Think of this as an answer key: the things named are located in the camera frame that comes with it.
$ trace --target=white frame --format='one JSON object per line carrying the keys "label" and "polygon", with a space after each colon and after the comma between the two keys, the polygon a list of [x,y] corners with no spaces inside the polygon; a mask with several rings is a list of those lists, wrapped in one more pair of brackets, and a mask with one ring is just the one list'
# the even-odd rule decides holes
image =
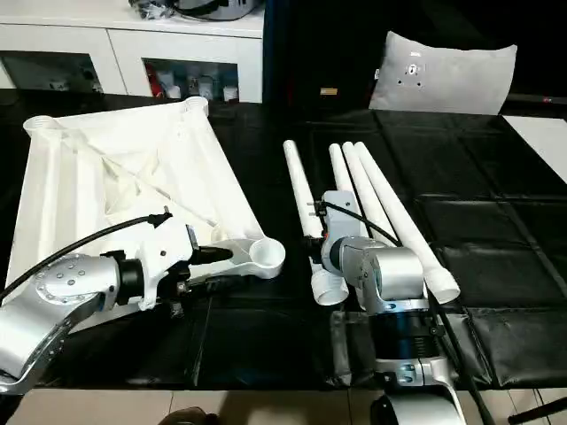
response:
{"label": "white frame", "polygon": [[262,101],[262,40],[109,30],[129,95],[151,96],[143,58],[236,64],[241,102]]}
{"label": "white frame", "polygon": [[[88,54],[103,91],[127,94],[113,47],[103,28],[0,24],[0,50]],[[15,89],[3,65],[0,65],[0,89]]]}

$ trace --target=black cylinder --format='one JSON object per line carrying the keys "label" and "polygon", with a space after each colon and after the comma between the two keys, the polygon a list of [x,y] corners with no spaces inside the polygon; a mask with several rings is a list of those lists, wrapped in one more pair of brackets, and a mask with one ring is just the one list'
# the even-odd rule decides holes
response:
{"label": "black cylinder", "polygon": [[384,313],[370,317],[377,359],[418,359],[440,355],[435,325],[427,311]]}
{"label": "black cylinder", "polygon": [[120,287],[116,302],[125,305],[131,297],[144,295],[144,271],[139,259],[118,260]]}

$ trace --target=white table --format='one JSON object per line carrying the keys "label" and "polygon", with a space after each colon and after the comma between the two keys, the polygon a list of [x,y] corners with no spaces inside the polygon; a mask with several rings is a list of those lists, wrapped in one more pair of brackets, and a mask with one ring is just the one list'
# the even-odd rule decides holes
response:
{"label": "white table", "polygon": [[534,117],[505,116],[504,119],[567,182],[567,122]]}

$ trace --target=white cabinet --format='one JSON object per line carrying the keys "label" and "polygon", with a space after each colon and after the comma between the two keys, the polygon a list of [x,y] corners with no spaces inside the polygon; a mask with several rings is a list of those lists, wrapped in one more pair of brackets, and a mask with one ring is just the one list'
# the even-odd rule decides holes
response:
{"label": "white cabinet", "polygon": [[81,87],[85,75],[105,93],[127,94],[105,29],[0,24],[0,88]]}
{"label": "white cabinet", "polygon": [[1,3],[0,89],[262,101],[261,7],[218,22],[141,19],[126,0]]}
{"label": "white cabinet", "polygon": [[[219,67],[228,70],[227,73],[232,73],[231,70],[234,69],[233,84],[237,84],[239,100],[261,102],[261,39],[154,31],[109,30],[108,33],[130,95],[151,96],[148,66],[154,67],[159,63],[171,62],[172,75],[177,74],[175,69],[184,67],[202,69],[212,67],[217,69],[216,73],[219,73]],[[191,78],[197,79],[198,75],[193,75]],[[223,84],[225,84],[222,76],[218,79],[215,77],[211,81],[214,82],[215,87],[219,86],[215,89],[217,93],[215,98],[222,98]]]}

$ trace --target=floor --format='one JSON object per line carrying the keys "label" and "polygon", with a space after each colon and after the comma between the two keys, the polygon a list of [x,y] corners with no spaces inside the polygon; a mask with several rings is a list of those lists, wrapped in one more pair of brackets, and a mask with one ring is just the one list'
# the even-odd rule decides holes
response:
{"label": "floor", "polygon": [[[497,425],[509,415],[567,396],[567,389],[486,391],[483,397]],[[200,406],[219,413],[227,425],[366,425],[369,407],[379,392],[315,391],[109,391],[33,390],[9,425],[157,425],[168,412]],[[459,398],[468,425],[481,425],[468,393]],[[567,412],[531,425],[567,425]]]}

